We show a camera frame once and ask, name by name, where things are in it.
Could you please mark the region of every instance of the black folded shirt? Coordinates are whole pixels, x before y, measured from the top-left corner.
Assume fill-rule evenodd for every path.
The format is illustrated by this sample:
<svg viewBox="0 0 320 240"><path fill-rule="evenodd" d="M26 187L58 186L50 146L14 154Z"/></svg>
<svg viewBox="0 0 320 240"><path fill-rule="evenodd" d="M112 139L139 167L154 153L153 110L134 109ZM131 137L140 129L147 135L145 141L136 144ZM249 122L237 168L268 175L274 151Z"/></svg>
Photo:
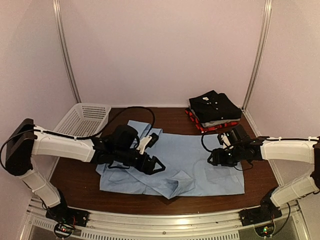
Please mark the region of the black folded shirt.
<svg viewBox="0 0 320 240"><path fill-rule="evenodd" d="M234 105L224 93L209 91L201 96L189 99L190 108L200 123L211 121L240 119L242 111Z"/></svg>

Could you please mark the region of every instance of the black cable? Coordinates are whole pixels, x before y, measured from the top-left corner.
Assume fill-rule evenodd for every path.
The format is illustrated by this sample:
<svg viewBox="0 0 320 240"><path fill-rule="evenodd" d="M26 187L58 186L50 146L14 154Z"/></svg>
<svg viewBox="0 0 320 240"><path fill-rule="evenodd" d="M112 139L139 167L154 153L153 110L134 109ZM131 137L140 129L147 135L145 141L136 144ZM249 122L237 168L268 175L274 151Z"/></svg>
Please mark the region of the black cable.
<svg viewBox="0 0 320 240"><path fill-rule="evenodd" d="M1 156L2 156L2 151L4 150L4 148L5 148L5 146L8 144L8 142L10 142L12 139L14 139L14 138L16 138L16 137L18 137L18 136L20 136L20 135L22 135L22 134L29 133L29 132L34 132L34 131L35 131L35 132L40 132L39 129L29 129L29 130L26 130L26 131L22 131L22 132L17 133L17 134L14 135L14 136L11 136L8 140L6 140L6 141L2 144L2 146L1 146L1 148L0 148L0 164L1 164L1 167L2 167L4 170L6 170L6 171L8 172L8 170L6 169L5 165L2 163Z"/></svg>
<svg viewBox="0 0 320 240"><path fill-rule="evenodd" d="M100 131L98 131L97 133L95 133L95 134L93 134L91 136L79 136L79 137L77 137L77 136L66 135L66 134L62 134L62 133L59 133L59 132L48 131L48 130L43 131L43 132L46 133L46 134L51 134L51 135L54 135L54 136L64 137L64 138L68 138L68 139L77 139L77 140L91 139L91 138L94 138L94 137L98 136L99 134L101 134L120 114L122 114L123 112L125 112L128 109L145 109L145 110L149 111L152 114L151 127L148 130L148 132L146 133L146 135L148 135L150 133L150 131L152 130L152 128L154 127L154 125L155 125L156 115L149 107L145 107L145 106L129 106L129 107L125 108L125 109L122 109L116 115L114 115L113 118L110 119L108 121L108 123L106 125L104 125L104 127Z"/></svg>
<svg viewBox="0 0 320 240"><path fill-rule="evenodd" d="M210 150L209 148L207 148L206 145L205 145L205 143L204 143L204 137L205 137L205 135L207 135L208 133L212 133L212 132L207 131L207 132L205 132L204 134L202 134L202 136L201 136L201 144L202 144L202 147L203 147L207 152L212 153L212 150Z"/></svg>
<svg viewBox="0 0 320 240"><path fill-rule="evenodd" d="M290 204L289 204L288 202L287 202L286 204L288 205L288 208L289 208L288 217L286 218L284 224L280 227L280 229L279 229L277 232L275 232L275 233L272 234L272 237L275 236L275 235L277 235L277 234L285 227L285 225L287 224L287 222L288 222L288 220L289 220L289 218L290 218L291 207L290 207Z"/></svg>
<svg viewBox="0 0 320 240"><path fill-rule="evenodd" d="M120 112L118 112L111 120L108 121L108 123L106 125L104 125L104 127L97 133L91 135L91 136L83 136L83 137L76 137L76 136L71 136L71 135L66 135L66 134L62 134L62 133L59 133L59 132L54 132L54 131L49 131L49 130L45 130L43 131L43 133L46 133L46 134L51 134L51 135L54 135L54 136L58 136L58 137L64 137L64 138L68 138L68 139L77 139L77 140L87 140L87 139L90 139L90 138L94 138L96 136L98 136L99 134L101 134L105 129L106 127L108 127L120 114L122 114L123 112L125 112L126 110L128 109L145 109L147 111L149 111L151 114L152 114L152 123L151 123L151 126L150 126L150 129L148 130L148 132L146 133L146 136L150 133L150 131L152 130L152 128L154 127L155 125L155 122L156 122L156 115L155 113L148 107L144 107L144 106L129 106L123 110L121 110ZM25 134L25 133L28 133L28 132L41 132L39 129L29 129L29 130L26 130L26 131L22 131L22 132L19 132L17 133L16 135L10 137L8 140L6 140L1 148L0 148L0 165L1 167L7 171L5 165L2 163L2 159L1 159L1 156L2 156L2 151L4 149L4 147L7 145L8 142L10 142L12 139L22 135L22 134ZM140 143L140 139L137 137L136 138L136 141L137 141L137 145L135 146L135 148L137 148L139 146L139 143Z"/></svg>
<svg viewBox="0 0 320 240"><path fill-rule="evenodd" d="M235 168L235 170L238 170L238 171L240 171L240 172L244 172L244 171L247 171L247 170L250 170L250 169L253 169L253 168L254 168L254 165L253 165L251 162L249 162L249 164L251 165L251 167L246 168L246 169L240 170L240 169L236 168L236 166L234 166L234 168Z"/></svg>

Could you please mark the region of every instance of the gray folded shirt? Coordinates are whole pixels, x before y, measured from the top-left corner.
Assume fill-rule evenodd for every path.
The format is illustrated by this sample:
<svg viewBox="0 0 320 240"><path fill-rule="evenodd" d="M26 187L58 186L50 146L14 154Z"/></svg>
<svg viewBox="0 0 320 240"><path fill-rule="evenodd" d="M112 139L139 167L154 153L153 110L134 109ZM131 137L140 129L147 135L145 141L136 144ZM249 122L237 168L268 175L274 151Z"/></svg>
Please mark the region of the gray folded shirt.
<svg viewBox="0 0 320 240"><path fill-rule="evenodd" d="M195 111L193 111L191 108L190 108L191 112L193 113L193 115L199 119L195 113ZM218 120L218 121L209 121L209 122L205 122L205 123L201 123L202 127L204 128L211 128L211 127L214 127L214 126L217 126L217 125L220 125L220 124L226 124L226 123L231 123L231 122L239 122L240 121L240 118L238 119L223 119L223 120Z"/></svg>

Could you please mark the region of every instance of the metal frame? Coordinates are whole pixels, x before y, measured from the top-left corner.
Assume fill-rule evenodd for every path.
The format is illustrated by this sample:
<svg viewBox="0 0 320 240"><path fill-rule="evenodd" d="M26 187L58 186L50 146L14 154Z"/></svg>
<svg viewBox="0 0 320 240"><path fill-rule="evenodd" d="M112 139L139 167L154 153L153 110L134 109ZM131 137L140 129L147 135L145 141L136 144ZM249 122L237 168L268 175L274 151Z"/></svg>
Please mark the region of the metal frame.
<svg viewBox="0 0 320 240"><path fill-rule="evenodd" d="M65 31L64 31L64 25L62 21L62 16L61 16L61 10L60 10L60 0L53 0L53 13L56 21L56 28L59 36L59 42L61 46L61 51L62 51L62 56L63 56L63 62L66 70L66 74L69 79L70 87L72 90L73 97L77 103L81 103L79 91L77 88L77 84L75 81L75 76L72 70L71 66L71 61L68 53L68 48L67 48L67 42L66 42L66 37L65 37Z"/></svg>
<svg viewBox="0 0 320 240"><path fill-rule="evenodd" d="M260 38L259 38L259 44L258 49L255 56L255 61L253 65L253 70L249 82L249 86L244 98L242 110L245 111L248 108L248 104L250 102L256 80L259 73L259 68L262 61L263 52L266 46L267 36L269 32L269 26L270 26L270 20L271 20L271 13L272 13L272 1L273 0L265 0L264 5L264 13L263 13L263 19L262 19L262 26L261 26L261 32L260 32Z"/></svg>
<svg viewBox="0 0 320 240"><path fill-rule="evenodd" d="M290 203L291 216L300 240L309 240L307 226L296 201ZM284 206L281 217L287 217ZM239 210L186 215L130 215L89 210L86 227L77 227L75 237L85 240L239 240L243 227ZM45 217L42 202L33 197L27 208L21 240L30 239L31 229L37 226L52 231L56 224Z"/></svg>

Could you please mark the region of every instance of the white mesh basket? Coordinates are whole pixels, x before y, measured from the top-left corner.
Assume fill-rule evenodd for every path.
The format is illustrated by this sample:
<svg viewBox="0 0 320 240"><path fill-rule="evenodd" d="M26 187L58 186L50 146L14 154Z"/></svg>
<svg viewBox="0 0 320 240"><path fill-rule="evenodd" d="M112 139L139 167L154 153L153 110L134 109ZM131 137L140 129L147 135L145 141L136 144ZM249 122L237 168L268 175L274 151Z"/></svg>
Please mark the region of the white mesh basket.
<svg viewBox="0 0 320 240"><path fill-rule="evenodd" d="M99 132L108 122L111 106L96 103L77 103L62 118L54 131L77 137Z"/></svg>

